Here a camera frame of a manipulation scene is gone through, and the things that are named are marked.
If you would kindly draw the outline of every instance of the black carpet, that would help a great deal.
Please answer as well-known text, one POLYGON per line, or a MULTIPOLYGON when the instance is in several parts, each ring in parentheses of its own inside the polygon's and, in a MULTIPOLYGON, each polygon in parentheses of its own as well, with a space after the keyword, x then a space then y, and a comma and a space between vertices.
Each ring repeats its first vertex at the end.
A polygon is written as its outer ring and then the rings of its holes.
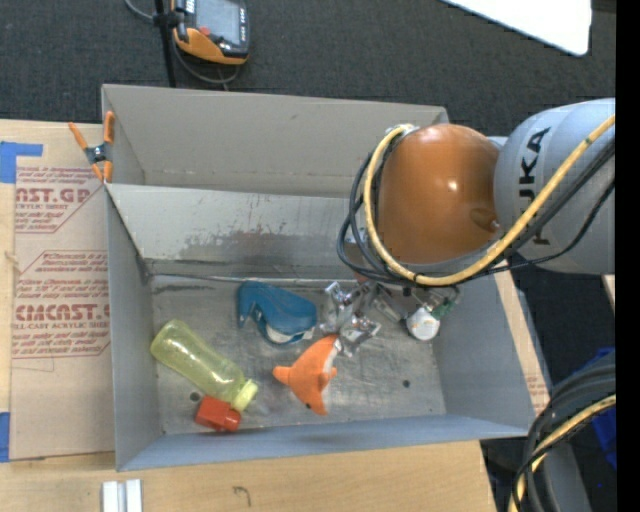
MULTIPOLYGON (((135 1, 151 13, 153 0, 135 1)), ((454 123, 505 136, 542 110, 616 96, 615 0, 593 4, 583 57, 439 0, 247 3, 252 54, 229 90, 440 105, 454 123)), ((0 14, 2 118, 100 122, 102 84, 168 86, 157 28, 123 0, 0 0, 0 14)), ((176 78, 181 88, 210 87, 179 66, 176 78)), ((600 277, 535 268, 514 277, 554 383, 615 344, 600 277)), ((617 473, 595 434, 573 443, 592 509, 616 510, 617 473)), ((496 480, 508 481, 509 454, 496 450, 513 444, 487 446, 496 480)))

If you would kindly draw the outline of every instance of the orange fish toy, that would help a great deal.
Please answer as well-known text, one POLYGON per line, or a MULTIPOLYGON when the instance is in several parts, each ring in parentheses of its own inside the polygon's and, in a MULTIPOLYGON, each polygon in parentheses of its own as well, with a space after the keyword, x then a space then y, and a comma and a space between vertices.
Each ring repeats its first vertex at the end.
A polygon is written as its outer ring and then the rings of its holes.
POLYGON ((293 394, 316 414, 325 416, 322 392, 338 370, 333 360, 338 354, 334 346, 337 334, 330 334, 316 341, 296 360, 292 366, 276 366, 273 376, 289 386, 293 394))

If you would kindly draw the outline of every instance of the blue object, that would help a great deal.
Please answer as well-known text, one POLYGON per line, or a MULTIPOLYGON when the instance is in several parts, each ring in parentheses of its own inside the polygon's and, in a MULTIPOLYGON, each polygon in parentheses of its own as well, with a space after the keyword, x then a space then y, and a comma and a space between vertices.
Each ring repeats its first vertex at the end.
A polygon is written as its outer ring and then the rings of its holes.
MULTIPOLYGON (((598 350, 596 357, 594 357, 591 361, 589 361, 583 368, 590 366, 595 363, 601 357, 606 356, 614 349, 611 347, 602 348, 598 350)), ((618 470, 618 450, 617 450, 617 425, 616 425, 616 408, 612 407, 611 409, 598 414, 591 421, 593 425, 593 429, 596 432, 596 436, 598 437, 598 441, 600 442, 600 447, 604 452, 605 459, 613 466, 613 469, 618 470)))
POLYGON ((9 413, 0 412, 0 462, 9 462, 9 413))
POLYGON ((268 341, 278 345, 300 341, 317 321, 313 302, 257 281, 238 288, 238 325, 243 327, 249 317, 268 341))
POLYGON ((16 161, 19 156, 42 156, 42 144, 0 142, 0 183, 16 182, 16 161))

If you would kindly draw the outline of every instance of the yellow cable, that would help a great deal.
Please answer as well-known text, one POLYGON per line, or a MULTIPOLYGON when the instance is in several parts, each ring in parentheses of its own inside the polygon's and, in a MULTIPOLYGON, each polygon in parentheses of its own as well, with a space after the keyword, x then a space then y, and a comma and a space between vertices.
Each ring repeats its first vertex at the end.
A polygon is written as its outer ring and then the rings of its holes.
POLYGON ((598 126, 595 130, 593 130, 589 136, 583 139, 580 144, 571 152, 571 154, 565 159, 565 161, 560 165, 558 170, 551 177, 549 182, 542 188, 538 196, 531 202, 529 207, 525 210, 525 212, 518 218, 516 223, 511 227, 511 229, 502 237, 500 240, 495 242, 489 249, 487 249, 487 253, 480 258, 475 263, 471 264, 467 268, 447 276, 442 277, 430 277, 422 274, 416 274, 412 272, 406 267, 403 267, 397 260, 391 256, 391 254, 387 251, 386 247, 382 244, 382 241, 378 237, 378 233, 376 231, 375 223, 373 221, 373 213, 371 209, 371 185, 373 182, 373 177, 375 174, 375 169, 378 165, 378 161, 380 160, 380 156, 382 152, 386 149, 386 147, 390 144, 391 140, 404 132, 408 126, 410 125, 401 125, 395 127, 391 130, 378 144, 376 147, 371 161, 367 167, 367 171, 365 174, 365 183, 364 183, 364 193, 363 193, 363 205, 364 205, 364 213, 365 213, 365 221, 367 226, 367 232, 369 234, 369 238, 371 239, 371 243, 373 244, 375 250, 378 255, 382 258, 382 260, 389 266, 391 270, 393 270, 396 274, 408 279, 410 281, 414 281, 423 286, 447 286, 455 283, 459 283, 460 281, 464 281, 465 279, 473 276, 480 270, 484 269, 487 265, 489 265, 493 260, 495 260, 502 252, 509 247, 509 245, 520 235, 520 233, 526 228, 527 224, 531 221, 534 215, 538 212, 538 210, 542 207, 544 202, 549 198, 551 193, 556 189, 559 183, 564 179, 567 175, 571 167, 576 163, 576 161, 584 154, 584 152, 598 139, 600 138, 611 126, 615 124, 615 114, 611 115, 608 119, 606 119, 600 126, 598 126))
MULTIPOLYGON (((567 432, 577 427, 580 423, 591 419, 592 417, 596 416, 603 410, 609 409, 614 405, 616 405, 615 393, 608 397, 603 398, 599 402, 596 402, 595 404, 590 405, 589 407, 586 407, 585 409, 580 411, 578 414, 573 416, 571 419, 565 421, 556 430, 551 432, 551 434, 549 434, 547 437, 545 437, 544 440, 533 451, 531 456, 535 457, 536 454, 540 453, 542 450, 544 450, 547 446, 549 446, 559 437, 562 437, 567 432)), ((534 473, 536 472, 536 470, 538 469, 538 467, 540 466, 544 458, 548 455, 548 453, 549 452, 540 454, 536 459, 534 459, 531 462, 532 472, 534 473)), ((517 497, 519 502, 522 501, 522 497, 524 496, 526 488, 527 488, 527 479, 526 479, 526 476, 523 474, 523 475, 520 475, 520 478, 518 479, 518 482, 516 485, 516 492, 517 492, 517 497)), ((509 507, 507 510, 508 512, 518 512, 518 508, 516 507, 515 498, 513 495, 511 495, 511 499, 509 500, 509 507)))

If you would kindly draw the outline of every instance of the blue tape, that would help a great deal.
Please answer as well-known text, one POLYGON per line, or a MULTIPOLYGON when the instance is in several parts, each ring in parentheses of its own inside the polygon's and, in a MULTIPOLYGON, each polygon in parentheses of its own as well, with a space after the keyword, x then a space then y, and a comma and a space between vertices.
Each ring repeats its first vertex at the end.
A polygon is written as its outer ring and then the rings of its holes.
POLYGON ((16 182, 16 162, 19 156, 42 156, 42 144, 0 142, 0 183, 16 182))
MULTIPOLYGON (((582 368, 586 368, 595 363, 601 357, 612 352, 615 347, 604 347, 598 350, 596 356, 587 362, 582 368)), ((618 428, 616 420, 616 408, 604 411, 591 420, 593 429, 598 437, 600 448, 604 453, 605 459, 618 471, 618 428)))
POLYGON ((9 413, 0 412, 0 462, 9 462, 9 413))

